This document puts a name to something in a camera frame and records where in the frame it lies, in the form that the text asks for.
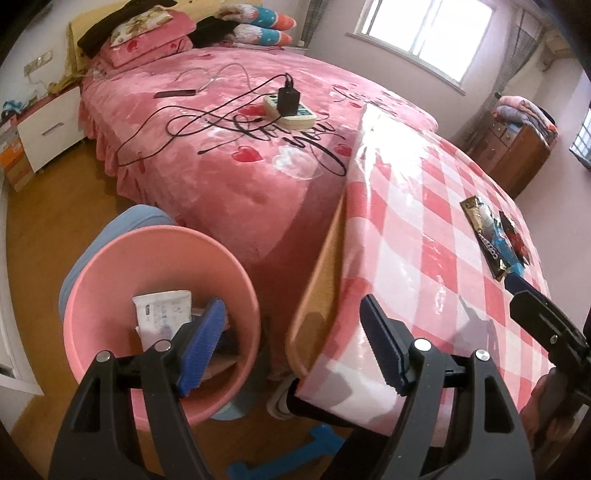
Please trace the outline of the person's right hand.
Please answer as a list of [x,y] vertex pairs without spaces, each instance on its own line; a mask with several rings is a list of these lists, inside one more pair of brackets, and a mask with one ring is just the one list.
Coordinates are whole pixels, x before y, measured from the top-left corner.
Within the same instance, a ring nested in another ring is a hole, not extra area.
[[574,433],[576,408],[567,399],[568,379],[552,368],[536,383],[520,417],[532,452],[546,444],[567,444]]

